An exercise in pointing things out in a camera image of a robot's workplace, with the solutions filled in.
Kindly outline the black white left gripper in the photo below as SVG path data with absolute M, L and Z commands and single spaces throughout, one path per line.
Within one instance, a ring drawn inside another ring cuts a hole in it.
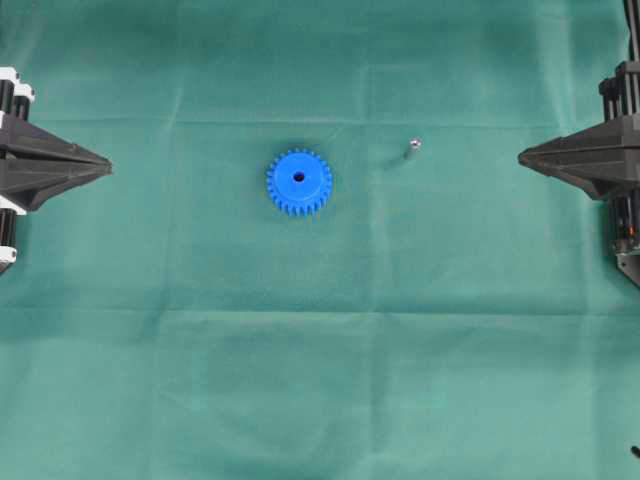
M 1 149 L 41 160 L 1 162 L 1 274 L 17 259 L 16 225 L 25 210 L 38 210 L 52 197 L 112 173 L 108 159 L 27 122 L 34 101 L 34 89 L 20 81 L 18 71 L 2 67 Z

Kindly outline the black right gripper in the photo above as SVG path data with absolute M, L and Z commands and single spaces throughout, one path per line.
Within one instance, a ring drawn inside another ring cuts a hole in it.
M 592 200 L 608 202 L 613 227 L 612 248 L 618 270 L 639 286 L 639 175 L 623 162 L 588 163 L 614 151 L 639 148 L 639 118 L 622 117 L 639 112 L 639 72 L 629 72 L 636 61 L 622 62 L 613 77 L 603 80 L 599 93 L 607 122 L 575 134 L 528 148 L 519 164 L 582 190 Z

